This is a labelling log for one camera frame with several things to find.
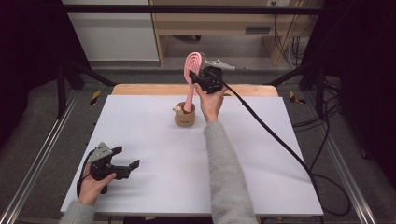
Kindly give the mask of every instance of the white board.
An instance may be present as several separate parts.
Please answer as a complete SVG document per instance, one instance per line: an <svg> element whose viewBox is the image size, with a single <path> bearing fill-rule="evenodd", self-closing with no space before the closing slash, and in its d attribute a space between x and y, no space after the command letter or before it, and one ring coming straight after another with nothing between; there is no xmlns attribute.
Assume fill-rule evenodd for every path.
<svg viewBox="0 0 396 224"><path fill-rule="evenodd" d="M262 120L302 157L282 98L244 97ZM77 199L82 163L101 142L122 146L114 165L140 160L129 179L114 180L96 205L120 216L210 216L209 174L199 98L195 124L181 128L172 108L185 96L108 96L61 211ZM320 216L317 195L304 168L248 113L236 97L225 97L224 124L244 169L259 216Z"/></svg>

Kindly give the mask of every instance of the wall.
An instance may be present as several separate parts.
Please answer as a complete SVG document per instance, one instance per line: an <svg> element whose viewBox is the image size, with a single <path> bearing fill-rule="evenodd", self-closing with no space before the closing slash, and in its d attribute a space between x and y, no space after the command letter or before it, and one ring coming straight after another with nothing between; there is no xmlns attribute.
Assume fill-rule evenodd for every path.
<svg viewBox="0 0 396 224"><path fill-rule="evenodd" d="M64 4L148 5L147 0L63 0ZM69 13L89 61L158 61L149 14Z"/></svg>

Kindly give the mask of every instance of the human hand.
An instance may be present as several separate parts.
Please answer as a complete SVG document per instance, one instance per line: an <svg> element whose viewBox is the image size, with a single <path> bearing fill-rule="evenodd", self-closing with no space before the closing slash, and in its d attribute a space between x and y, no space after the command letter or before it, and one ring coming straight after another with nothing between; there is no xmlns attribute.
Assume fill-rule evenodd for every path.
<svg viewBox="0 0 396 224"><path fill-rule="evenodd" d="M216 91L212 94L206 94L199 84L195 83L194 86L201 99L201 110L204 113L206 123L217 121L224 99L224 92L227 91L227 88L223 87L221 91Z"/></svg>
<svg viewBox="0 0 396 224"><path fill-rule="evenodd" d="M90 173L91 164L87 163L84 171L84 176L86 177L82 180L81 191L78 196L78 202L94 206L100 194L100 191L102 191L102 188L104 188L114 178L116 178L117 175L113 173L111 175L108 175L105 179L97 181L92 178Z"/></svg>

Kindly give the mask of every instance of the gray sleeve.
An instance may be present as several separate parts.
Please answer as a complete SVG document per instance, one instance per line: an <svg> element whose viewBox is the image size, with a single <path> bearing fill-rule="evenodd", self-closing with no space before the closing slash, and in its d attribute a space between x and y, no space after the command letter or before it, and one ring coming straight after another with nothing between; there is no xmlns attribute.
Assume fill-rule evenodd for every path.
<svg viewBox="0 0 396 224"><path fill-rule="evenodd" d="M91 224L95 210L92 206L78 202L70 203L60 224Z"/></svg>
<svg viewBox="0 0 396 224"><path fill-rule="evenodd" d="M220 122L210 122L204 135L214 223L257 224L243 170L224 127Z"/></svg>

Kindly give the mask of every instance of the pink object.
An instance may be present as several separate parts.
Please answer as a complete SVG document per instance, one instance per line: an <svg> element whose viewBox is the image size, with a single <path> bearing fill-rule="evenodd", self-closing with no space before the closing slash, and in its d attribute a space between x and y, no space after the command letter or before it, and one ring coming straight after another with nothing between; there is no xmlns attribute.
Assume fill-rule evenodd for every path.
<svg viewBox="0 0 396 224"><path fill-rule="evenodd" d="M184 104L183 109L187 112L191 112L192 106L192 96L194 95L194 85L192 84L190 78L190 71L194 72L196 75L199 74L201 68L202 56L198 52L193 52L189 54L186 58L186 63L184 65L184 78L186 78L187 83L190 85L189 94L187 95L186 104Z"/></svg>

